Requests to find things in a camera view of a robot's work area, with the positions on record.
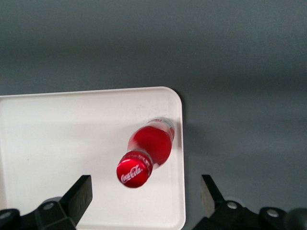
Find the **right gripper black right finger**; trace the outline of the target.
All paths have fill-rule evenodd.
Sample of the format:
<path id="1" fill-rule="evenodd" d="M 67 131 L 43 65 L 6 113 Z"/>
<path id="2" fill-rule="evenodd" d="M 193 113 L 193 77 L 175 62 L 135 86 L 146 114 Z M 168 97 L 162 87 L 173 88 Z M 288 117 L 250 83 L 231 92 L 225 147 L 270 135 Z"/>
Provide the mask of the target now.
<path id="1" fill-rule="evenodd" d="M 210 175 L 201 176 L 204 217 L 195 230 L 258 230 L 259 217 L 236 201 L 226 200 Z"/>

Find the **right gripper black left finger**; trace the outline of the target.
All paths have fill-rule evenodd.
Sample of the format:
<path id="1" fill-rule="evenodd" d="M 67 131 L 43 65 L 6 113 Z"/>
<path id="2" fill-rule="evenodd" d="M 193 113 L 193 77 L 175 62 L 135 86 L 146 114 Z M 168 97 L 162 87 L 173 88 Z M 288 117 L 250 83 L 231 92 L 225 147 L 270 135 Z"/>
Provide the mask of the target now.
<path id="1" fill-rule="evenodd" d="M 37 228 L 75 230 L 92 199 L 92 178 L 82 175 L 62 197 L 46 200 L 35 210 Z"/>

